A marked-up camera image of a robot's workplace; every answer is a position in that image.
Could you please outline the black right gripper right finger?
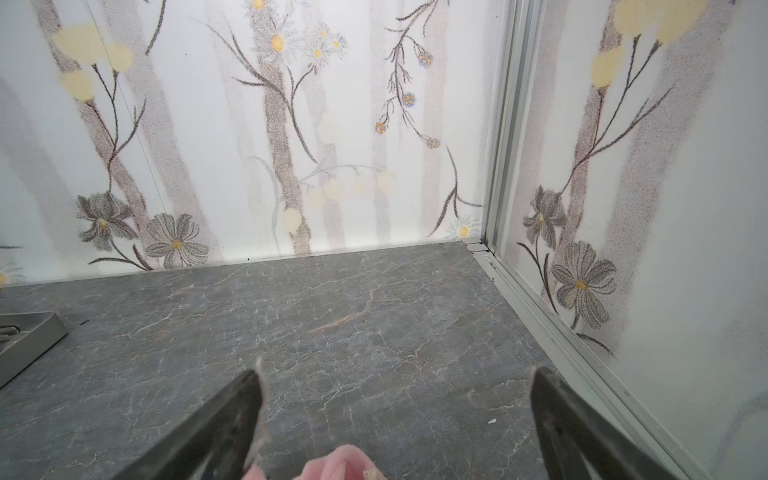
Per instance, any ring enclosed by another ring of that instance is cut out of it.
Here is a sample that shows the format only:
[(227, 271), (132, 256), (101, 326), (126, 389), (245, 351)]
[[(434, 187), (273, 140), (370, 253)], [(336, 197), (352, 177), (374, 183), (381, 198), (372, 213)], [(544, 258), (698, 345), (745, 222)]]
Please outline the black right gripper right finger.
[(556, 372), (533, 370), (530, 404), (551, 479), (672, 479)]

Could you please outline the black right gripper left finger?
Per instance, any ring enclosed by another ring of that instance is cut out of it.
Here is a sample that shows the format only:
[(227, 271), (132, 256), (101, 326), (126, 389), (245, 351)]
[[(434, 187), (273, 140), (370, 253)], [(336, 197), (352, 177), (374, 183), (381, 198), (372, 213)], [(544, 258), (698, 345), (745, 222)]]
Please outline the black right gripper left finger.
[(241, 372), (117, 479), (240, 479), (255, 438), (263, 388)]

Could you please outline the pink teddy hoodie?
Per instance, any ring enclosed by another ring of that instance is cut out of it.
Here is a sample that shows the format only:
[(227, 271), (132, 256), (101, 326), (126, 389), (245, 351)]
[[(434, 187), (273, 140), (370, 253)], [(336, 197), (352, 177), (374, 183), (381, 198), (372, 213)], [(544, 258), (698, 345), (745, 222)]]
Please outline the pink teddy hoodie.
[(386, 480), (358, 447), (342, 445), (328, 455), (307, 462), (296, 480)]

